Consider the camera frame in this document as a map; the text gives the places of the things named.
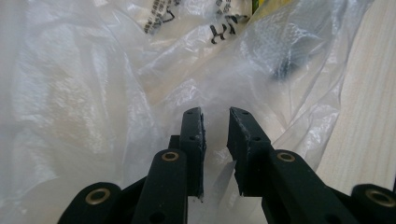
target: yellow object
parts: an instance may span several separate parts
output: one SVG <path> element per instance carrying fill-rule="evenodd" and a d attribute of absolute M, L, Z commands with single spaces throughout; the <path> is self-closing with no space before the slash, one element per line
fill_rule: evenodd
<path fill-rule="evenodd" d="M 253 0 L 253 20 L 256 21 L 265 17 L 280 7 L 287 5 L 292 0 Z"/>

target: black plastic part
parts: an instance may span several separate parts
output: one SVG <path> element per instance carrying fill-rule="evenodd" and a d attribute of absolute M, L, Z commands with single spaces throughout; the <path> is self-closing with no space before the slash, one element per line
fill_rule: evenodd
<path fill-rule="evenodd" d="M 201 197 L 204 193 L 204 158 L 206 151 L 204 115 L 201 108 L 190 109 L 183 114 L 179 137 L 179 149 L 187 155 L 189 196 Z M 176 137 L 171 137 L 170 146 Z"/>
<path fill-rule="evenodd" d="M 396 223 L 396 194 L 389 189 L 358 185 L 352 190 L 351 200 L 359 207 L 361 223 Z"/>
<path fill-rule="evenodd" d="M 358 223 L 297 154 L 274 150 L 259 123 L 231 108 L 228 149 L 244 196 L 262 196 L 269 223 Z"/>
<path fill-rule="evenodd" d="M 91 192 L 97 191 L 97 195 L 91 194 Z M 108 197 L 105 198 L 104 190 L 108 190 Z M 88 186 L 79 192 L 79 194 L 73 199 L 73 201 L 66 208 L 62 214 L 59 224 L 71 224 L 71 223 L 113 223 L 114 218 L 114 206 L 117 204 L 117 200 L 120 195 L 120 187 L 110 183 L 96 183 Z"/>
<path fill-rule="evenodd" d="M 359 223 L 298 154 L 269 156 L 266 167 L 292 223 Z"/>
<path fill-rule="evenodd" d="M 187 157 L 178 149 L 157 153 L 148 172 L 132 224 L 187 223 Z"/>
<path fill-rule="evenodd" d="M 180 135 L 171 135 L 168 148 L 180 149 Z"/>
<path fill-rule="evenodd" d="M 262 169 L 269 151 L 273 151 L 271 141 L 253 116 L 246 110 L 232 107 L 227 148 L 235 165 L 235 179 L 239 193 L 244 196 L 262 197 L 269 178 Z"/>
<path fill-rule="evenodd" d="M 114 206 L 114 221 L 112 223 L 127 224 L 131 223 L 132 217 L 134 216 L 134 210 L 139 202 L 140 194 L 145 185 L 146 178 L 142 178 L 135 182 L 126 189 L 123 189 L 117 200 L 117 204 Z"/>

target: transparent plastic sheet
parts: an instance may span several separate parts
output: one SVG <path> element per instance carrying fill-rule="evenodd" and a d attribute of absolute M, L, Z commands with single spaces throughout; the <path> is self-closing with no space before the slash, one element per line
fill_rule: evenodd
<path fill-rule="evenodd" d="M 166 1 L 174 18 L 148 35 L 150 2 L 0 3 L 0 222 L 54 223 L 84 187 L 134 183 L 196 106 L 205 197 L 189 223 L 262 223 L 232 178 L 230 106 L 318 167 L 371 0 L 294 0 L 264 18 L 249 1 Z"/>

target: plastic bag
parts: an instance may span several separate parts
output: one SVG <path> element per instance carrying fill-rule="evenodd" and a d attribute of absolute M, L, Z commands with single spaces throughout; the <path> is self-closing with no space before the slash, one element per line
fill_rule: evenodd
<path fill-rule="evenodd" d="M 262 223 L 260 201 L 238 197 L 232 178 L 230 106 L 250 111 L 275 148 L 318 167 L 372 1 L 294 0 L 266 17 L 264 7 L 250 15 L 249 1 L 226 11 L 163 2 L 147 31 L 155 1 L 0 3 L 2 223 L 54 223 L 84 187 L 134 183 L 196 106 L 205 197 L 190 199 L 189 223 Z"/>

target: screw hole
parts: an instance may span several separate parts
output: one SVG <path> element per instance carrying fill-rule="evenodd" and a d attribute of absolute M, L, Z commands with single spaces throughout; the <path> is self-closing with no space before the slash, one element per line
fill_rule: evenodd
<path fill-rule="evenodd" d="M 163 154 L 164 161 L 176 161 L 178 159 L 178 154 L 176 152 L 166 152 Z"/>
<path fill-rule="evenodd" d="M 330 223 L 330 224 L 341 224 L 340 218 L 333 214 L 326 215 L 325 219 L 326 219 L 327 223 Z"/>
<path fill-rule="evenodd" d="M 289 153 L 280 152 L 277 154 L 277 158 L 282 161 L 295 161 L 296 159 Z"/>
<path fill-rule="evenodd" d="M 87 195 L 87 197 L 85 197 L 85 202 L 91 205 L 96 205 L 103 203 L 108 199 L 108 197 L 110 197 L 109 189 L 94 189 Z"/>
<path fill-rule="evenodd" d="M 388 196 L 388 194 L 385 194 L 379 190 L 376 189 L 367 189 L 366 190 L 366 196 L 373 201 L 374 203 L 377 203 L 379 205 L 385 206 L 385 207 L 395 207 L 396 206 L 396 201 Z"/>
<path fill-rule="evenodd" d="M 163 223 L 165 221 L 165 214 L 162 212 L 155 212 L 151 214 L 148 218 L 150 224 Z"/>

